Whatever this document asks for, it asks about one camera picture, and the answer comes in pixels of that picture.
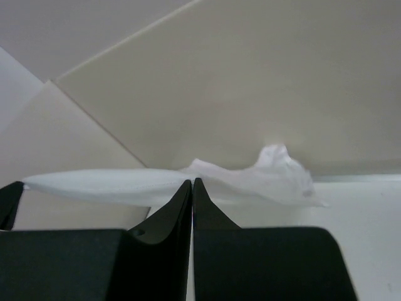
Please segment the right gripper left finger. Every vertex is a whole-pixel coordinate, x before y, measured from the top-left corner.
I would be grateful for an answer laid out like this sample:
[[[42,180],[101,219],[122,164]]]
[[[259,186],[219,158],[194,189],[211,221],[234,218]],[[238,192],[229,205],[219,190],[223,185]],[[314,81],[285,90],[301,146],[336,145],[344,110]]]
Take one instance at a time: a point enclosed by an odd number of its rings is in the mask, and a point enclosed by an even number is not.
[[[130,230],[1,231],[2,300],[185,300],[192,186]]]

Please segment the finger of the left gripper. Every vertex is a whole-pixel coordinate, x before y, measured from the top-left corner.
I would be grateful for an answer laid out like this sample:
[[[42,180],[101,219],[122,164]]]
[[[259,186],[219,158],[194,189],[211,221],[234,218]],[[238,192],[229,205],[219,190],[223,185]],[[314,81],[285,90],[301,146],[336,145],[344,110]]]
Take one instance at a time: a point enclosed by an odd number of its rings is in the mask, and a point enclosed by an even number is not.
[[[24,191],[24,183],[13,182],[0,189],[0,229],[11,231],[16,219],[19,202]]]

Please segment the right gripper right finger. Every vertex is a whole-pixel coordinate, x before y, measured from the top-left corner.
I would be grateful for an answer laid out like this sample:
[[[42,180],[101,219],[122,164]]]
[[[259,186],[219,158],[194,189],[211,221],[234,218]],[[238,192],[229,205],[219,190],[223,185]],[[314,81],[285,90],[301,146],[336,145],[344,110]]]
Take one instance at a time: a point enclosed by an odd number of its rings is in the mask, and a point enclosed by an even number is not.
[[[241,228],[194,181],[197,300],[356,300],[340,247],[312,226]]]

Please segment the white tank top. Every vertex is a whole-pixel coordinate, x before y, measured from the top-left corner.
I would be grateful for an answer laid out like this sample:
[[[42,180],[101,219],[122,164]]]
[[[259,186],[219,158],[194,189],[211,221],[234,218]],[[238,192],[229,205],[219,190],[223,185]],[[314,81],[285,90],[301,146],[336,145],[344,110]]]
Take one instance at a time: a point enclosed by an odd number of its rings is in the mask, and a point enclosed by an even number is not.
[[[324,207],[310,172],[289,156],[285,145],[263,147],[256,163],[228,170],[194,159],[190,166],[167,169],[87,169],[54,172],[23,179],[25,188],[97,203],[161,207],[180,186],[201,179],[216,204],[280,204]]]

